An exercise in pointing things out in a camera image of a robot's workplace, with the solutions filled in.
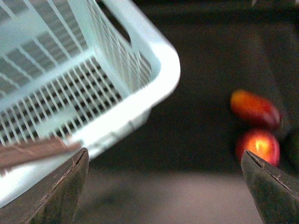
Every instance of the wooden stick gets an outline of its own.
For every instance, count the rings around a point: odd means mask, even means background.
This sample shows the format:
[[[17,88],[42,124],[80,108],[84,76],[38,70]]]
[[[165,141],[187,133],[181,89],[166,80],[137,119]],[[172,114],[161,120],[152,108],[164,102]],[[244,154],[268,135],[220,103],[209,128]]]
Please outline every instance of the wooden stick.
[[[80,143],[66,146],[60,138],[40,140],[0,147],[0,169],[44,159],[81,148]]]

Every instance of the red fruit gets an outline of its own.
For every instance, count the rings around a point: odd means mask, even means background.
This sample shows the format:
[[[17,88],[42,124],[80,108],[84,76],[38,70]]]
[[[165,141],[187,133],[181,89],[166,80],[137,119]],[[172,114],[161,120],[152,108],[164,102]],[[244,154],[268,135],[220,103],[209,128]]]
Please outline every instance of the red fruit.
[[[245,150],[253,152],[273,166],[279,163],[279,142],[269,131],[251,129],[245,133],[238,140],[235,148],[235,154],[240,162]]]
[[[234,114],[252,126],[276,129],[281,126],[282,115],[267,99],[245,90],[236,90],[230,99]]]

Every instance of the dark background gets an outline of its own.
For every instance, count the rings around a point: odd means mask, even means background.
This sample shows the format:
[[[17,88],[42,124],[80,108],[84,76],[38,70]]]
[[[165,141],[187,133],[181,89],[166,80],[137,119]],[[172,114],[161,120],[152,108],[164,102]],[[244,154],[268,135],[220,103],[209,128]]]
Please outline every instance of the dark background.
[[[249,127],[229,97],[244,88],[273,101],[285,115],[280,142],[299,125],[297,9],[134,2],[176,48],[181,79],[144,126],[90,163],[76,223],[261,224],[234,155]],[[283,156],[279,167],[297,175]]]

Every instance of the light blue basket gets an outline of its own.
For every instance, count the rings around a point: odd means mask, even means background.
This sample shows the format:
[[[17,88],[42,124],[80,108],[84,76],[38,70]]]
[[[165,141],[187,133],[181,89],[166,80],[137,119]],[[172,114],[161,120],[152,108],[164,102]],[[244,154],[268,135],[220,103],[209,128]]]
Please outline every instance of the light blue basket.
[[[58,136],[90,158],[144,124],[175,89],[172,45],[130,0],[0,0],[0,142]],[[128,42],[108,19],[127,31]],[[0,207],[72,154],[0,177]]]

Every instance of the basket slot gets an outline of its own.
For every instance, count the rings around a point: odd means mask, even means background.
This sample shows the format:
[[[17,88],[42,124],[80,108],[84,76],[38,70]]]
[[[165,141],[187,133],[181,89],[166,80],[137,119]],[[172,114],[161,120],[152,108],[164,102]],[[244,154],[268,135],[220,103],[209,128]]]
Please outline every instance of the basket slot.
[[[17,15],[22,11],[28,9],[23,0],[3,0],[3,3],[12,11],[13,14]]]

